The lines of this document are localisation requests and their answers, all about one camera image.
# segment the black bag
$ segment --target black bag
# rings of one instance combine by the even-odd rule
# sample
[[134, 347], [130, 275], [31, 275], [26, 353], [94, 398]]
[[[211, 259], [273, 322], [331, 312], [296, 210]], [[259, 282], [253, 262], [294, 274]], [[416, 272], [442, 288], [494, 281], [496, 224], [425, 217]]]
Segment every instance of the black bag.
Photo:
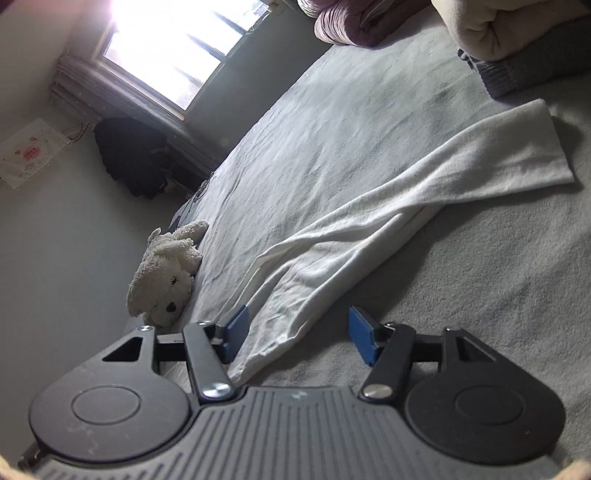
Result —
[[153, 199], [164, 190], [167, 179], [162, 151], [166, 136], [134, 118], [109, 118], [95, 127], [107, 173], [122, 180], [132, 195]]

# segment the bed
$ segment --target bed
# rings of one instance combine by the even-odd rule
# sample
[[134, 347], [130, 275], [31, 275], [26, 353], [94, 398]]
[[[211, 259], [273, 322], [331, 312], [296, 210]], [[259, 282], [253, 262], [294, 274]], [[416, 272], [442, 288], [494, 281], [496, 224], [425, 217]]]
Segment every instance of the bed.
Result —
[[[575, 184], [446, 206], [249, 383], [358, 388], [369, 368], [348, 339], [353, 304], [420, 333], [461, 325], [558, 392], [568, 418], [557, 456], [591, 458], [590, 87], [586, 74], [490, 99], [433, 8], [376, 49], [331, 48], [179, 210], [211, 224], [179, 328], [215, 318], [271, 245], [477, 121], [543, 98]], [[182, 365], [167, 376], [188, 388]]]

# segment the black lever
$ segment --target black lever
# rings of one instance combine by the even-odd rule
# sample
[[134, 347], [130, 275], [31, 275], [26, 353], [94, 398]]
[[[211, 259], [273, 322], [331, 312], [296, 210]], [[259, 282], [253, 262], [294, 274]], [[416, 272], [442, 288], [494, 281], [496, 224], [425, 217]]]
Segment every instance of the black lever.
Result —
[[384, 327], [391, 329], [392, 335], [359, 393], [369, 403], [394, 403], [404, 392], [412, 365], [415, 330], [408, 325]]
[[191, 387], [199, 403], [226, 401], [236, 395], [236, 390], [223, 370], [204, 327], [209, 327], [209, 324], [190, 323], [183, 329]]

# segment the bedding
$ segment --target bedding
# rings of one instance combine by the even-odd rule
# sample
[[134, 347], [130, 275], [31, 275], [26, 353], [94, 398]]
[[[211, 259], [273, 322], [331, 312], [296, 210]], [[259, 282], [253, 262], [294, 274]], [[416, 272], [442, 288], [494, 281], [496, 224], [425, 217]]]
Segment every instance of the bedding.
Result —
[[432, 0], [451, 36], [474, 58], [501, 60], [556, 25], [589, 15], [581, 0]]
[[298, 0], [327, 43], [375, 47], [430, 0]]
[[[335, 46], [251, 129], [183, 222], [211, 225], [185, 322], [214, 319], [254, 258], [395, 178], [478, 121], [543, 98], [573, 184], [444, 207], [249, 382], [350, 385], [369, 372], [347, 311], [420, 333], [461, 325], [556, 390], [557, 456], [591, 458], [591, 76], [492, 100], [427, 8], [376, 50]], [[413, 369], [421, 378], [427, 368]], [[183, 365], [169, 378], [189, 388]]]
[[462, 49], [458, 56], [476, 70], [493, 98], [548, 80], [591, 69], [591, 15], [554, 27], [520, 52], [500, 61], [482, 61]]
[[543, 100], [463, 130], [396, 178], [256, 258], [216, 318], [227, 325], [248, 308], [250, 329], [230, 380], [245, 383], [289, 350], [444, 205], [573, 180]]

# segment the white plush dog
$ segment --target white plush dog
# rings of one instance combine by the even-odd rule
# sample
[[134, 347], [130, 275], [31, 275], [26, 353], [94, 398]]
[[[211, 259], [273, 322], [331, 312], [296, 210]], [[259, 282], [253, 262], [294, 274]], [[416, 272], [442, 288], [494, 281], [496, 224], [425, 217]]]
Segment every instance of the white plush dog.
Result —
[[144, 313], [148, 325], [170, 327], [181, 315], [193, 289], [193, 277], [203, 258], [196, 245], [208, 228], [197, 220], [173, 233], [148, 238], [148, 248], [127, 292], [127, 311]]

